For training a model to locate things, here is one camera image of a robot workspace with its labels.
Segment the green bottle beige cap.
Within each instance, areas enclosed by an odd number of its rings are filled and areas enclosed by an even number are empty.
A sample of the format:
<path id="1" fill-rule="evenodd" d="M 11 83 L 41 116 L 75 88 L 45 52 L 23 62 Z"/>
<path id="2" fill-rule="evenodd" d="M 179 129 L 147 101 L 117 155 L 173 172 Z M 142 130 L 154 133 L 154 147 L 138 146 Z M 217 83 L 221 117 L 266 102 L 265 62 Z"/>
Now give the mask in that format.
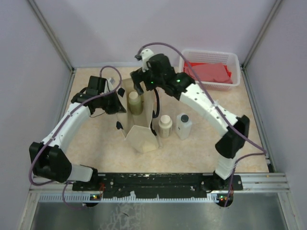
<path id="1" fill-rule="evenodd" d="M 143 111 L 142 100 L 136 91 L 129 93 L 129 107 L 133 115 L 140 115 Z"/>

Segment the beige canvas tote bag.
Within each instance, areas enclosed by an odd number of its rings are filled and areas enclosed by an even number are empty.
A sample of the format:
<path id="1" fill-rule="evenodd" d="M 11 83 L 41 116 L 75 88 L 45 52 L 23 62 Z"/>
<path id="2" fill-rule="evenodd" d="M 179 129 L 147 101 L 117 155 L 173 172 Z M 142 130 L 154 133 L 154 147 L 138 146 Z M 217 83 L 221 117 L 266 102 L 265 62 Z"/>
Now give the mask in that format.
<path id="1" fill-rule="evenodd" d="M 155 93 L 146 91 L 141 84 L 144 94 L 140 96 L 142 113 L 133 115 L 129 105 L 129 94 L 134 91 L 132 79 L 125 79 L 121 84 L 123 93 L 118 93 L 119 100 L 126 113 L 117 113 L 117 120 L 121 124 L 121 131 L 125 140 L 140 153 L 146 153 L 158 149 L 159 144 L 152 129 L 153 112 L 155 108 Z"/>

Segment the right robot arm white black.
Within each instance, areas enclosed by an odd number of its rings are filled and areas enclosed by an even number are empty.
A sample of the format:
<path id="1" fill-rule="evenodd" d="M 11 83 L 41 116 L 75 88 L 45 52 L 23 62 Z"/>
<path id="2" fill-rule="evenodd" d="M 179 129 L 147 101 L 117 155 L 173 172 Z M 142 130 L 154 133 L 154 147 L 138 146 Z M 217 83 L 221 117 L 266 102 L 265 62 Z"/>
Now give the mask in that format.
<path id="1" fill-rule="evenodd" d="M 220 134 L 221 139 L 215 144 L 220 154 L 214 170 L 214 184 L 224 190 L 231 184 L 230 175 L 240 151 L 249 133 L 249 118 L 238 117 L 212 102 L 195 80 L 184 72 L 176 73 L 169 58 L 164 54 L 154 54 L 145 49 L 136 55 L 142 61 L 142 67 L 133 71 L 134 89 L 139 95 L 144 91 L 161 88 L 165 93 L 188 105 L 205 118 Z"/>

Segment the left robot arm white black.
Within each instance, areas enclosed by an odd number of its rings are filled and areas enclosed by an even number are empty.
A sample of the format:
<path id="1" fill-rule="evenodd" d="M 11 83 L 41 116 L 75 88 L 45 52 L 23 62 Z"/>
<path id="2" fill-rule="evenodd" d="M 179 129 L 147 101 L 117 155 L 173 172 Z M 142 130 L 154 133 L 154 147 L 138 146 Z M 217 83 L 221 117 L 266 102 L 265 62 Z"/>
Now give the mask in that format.
<path id="1" fill-rule="evenodd" d="M 33 181 L 33 176 L 39 176 L 50 182 L 79 181 L 89 190 L 99 186 L 100 179 L 94 175 L 94 169 L 72 164 L 65 152 L 82 124 L 96 109 L 102 109 L 110 115 L 126 112 L 118 98 L 118 88 L 119 86 L 113 86 L 112 79 L 90 77 L 87 87 L 73 96 L 67 112 L 51 133 L 41 142 L 30 145 L 31 184 L 38 186 L 39 183 Z"/>

